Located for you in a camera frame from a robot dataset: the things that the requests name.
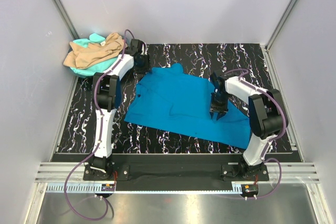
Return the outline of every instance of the blue cloth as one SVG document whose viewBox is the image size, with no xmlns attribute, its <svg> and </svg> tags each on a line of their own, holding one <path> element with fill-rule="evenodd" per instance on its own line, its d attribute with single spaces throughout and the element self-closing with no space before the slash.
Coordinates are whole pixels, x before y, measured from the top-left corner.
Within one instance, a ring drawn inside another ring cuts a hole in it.
<svg viewBox="0 0 336 224">
<path fill-rule="evenodd" d="M 89 36 L 89 39 L 75 39 L 73 42 L 82 47 L 88 47 L 89 43 L 102 43 L 103 41 L 105 41 L 104 37 L 98 34 L 91 34 Z M 105 70 L 111 67 L 116 60 L 117 57 L 100 62 L 87 69 L 77 69 L 77 68 L 70 68 L 70 69 L 79 77 L 85 78 L 87 76 L 94 76 L 96 72 L 103 73 Z"/>
<path fill-rule="evenodd" d="M 136 85 L 126 122 L 247 148 L 249 119 L 233 104 L 224 117 L 211 119 L 214 86 L 207 79 L 184 74 L 179 63 L 152 71 Z"/>
</svg>

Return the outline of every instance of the white wall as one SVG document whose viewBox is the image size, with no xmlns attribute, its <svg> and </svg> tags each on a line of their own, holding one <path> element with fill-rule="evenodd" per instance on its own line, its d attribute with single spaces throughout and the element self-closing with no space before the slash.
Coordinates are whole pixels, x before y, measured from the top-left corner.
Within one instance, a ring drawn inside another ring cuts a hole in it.
<svg viewBox="0 0 336 224">
<path fill-rule="evenodd" d="M 71 37 L 51 0 L 0 0 L 0 30 L 0 223 L 16 224 L 65 107 Z"/>
<path fill-rule="evenodd" d="M 270 50 L 306 161 L 336 220 L 336 1 L 299 0 Z"/>
<path fill-rule="evenodd" d="M 131 29 L 148 43 L 266 43 L 290 0 L 62 0 L 81 37 Z"/>
</svg>

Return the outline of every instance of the black and white marble surface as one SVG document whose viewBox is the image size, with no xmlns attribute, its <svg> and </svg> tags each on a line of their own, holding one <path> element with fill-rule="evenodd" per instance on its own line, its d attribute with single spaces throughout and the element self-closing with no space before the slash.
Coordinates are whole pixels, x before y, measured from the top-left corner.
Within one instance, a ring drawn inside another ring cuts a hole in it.
<svg viewBox="0 0 336 224">
<path fill-rule="evenodd" d="M 214 70 L 249 69 L 247 81 L 270 89 L 272 83 L 259 44 L 159 44 L 148 45 L 153 67 L 170 67 L 179 62 L 184 72 L 209 78 Z M 124 121 L 135 96 L 136 74 L 130 70 L 122 79 L 123 101 L 112 132 L 114 153 L 239 153 L 238 148 L 139 126 Z M 57 153 L 90 153 L 93 149 L 96 114 L 92 103 L 92 78 L 79 78 Z M 248 107 L 237 98 L 232 102 L 245 115 Z M 271 152 L 291 152 L 287 135 L 273 144 Z"/>
</svg>

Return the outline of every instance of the gray floor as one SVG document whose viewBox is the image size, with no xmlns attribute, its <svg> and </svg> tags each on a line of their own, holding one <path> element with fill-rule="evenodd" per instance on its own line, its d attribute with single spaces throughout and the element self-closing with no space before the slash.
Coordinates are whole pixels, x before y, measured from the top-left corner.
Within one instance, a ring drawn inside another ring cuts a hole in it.
<svg viewBox="0 0 336 224">
<path fill-rule="evenodd" d="M 270 190 L 269 185 L 261 185 L 260 194 L 267 190 Z M 87 196 L 70 194 L 70 201 L 76 205 Z M 163 194 L 115 194 L 109 201 L 114 208 L 113 220 L 109 209 L 108 215 L 95 223 L 317 223 L 304 185 L 283 184 L 269 198 L 249 201 L 233 195 Z M 92 223 L 72 212 L 59 215 L 68 209 L 63 194 L 47 193 L 37 223 Z M 96 218 L 103 214 L 105 204 L 98 199 L 89 199 L 76 209 Z"/>
</svg>

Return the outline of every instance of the beige towel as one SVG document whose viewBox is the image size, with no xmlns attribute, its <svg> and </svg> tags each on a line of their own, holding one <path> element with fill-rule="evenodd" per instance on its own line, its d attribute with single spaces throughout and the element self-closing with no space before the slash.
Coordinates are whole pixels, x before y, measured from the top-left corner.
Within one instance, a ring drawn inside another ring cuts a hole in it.
<svg viewBox="0 0 336 224">
<path fill-rule="evenodd" d="M 113 33 L 106 40 L 105 45 L 89 43 L 87 48 L 70 42 L 72 51 L 66 56 L 63 65 L 77 69 L 87 69 L 97 63 L 117 57 L 124 46 L 122 37 Z"/>
</svg>

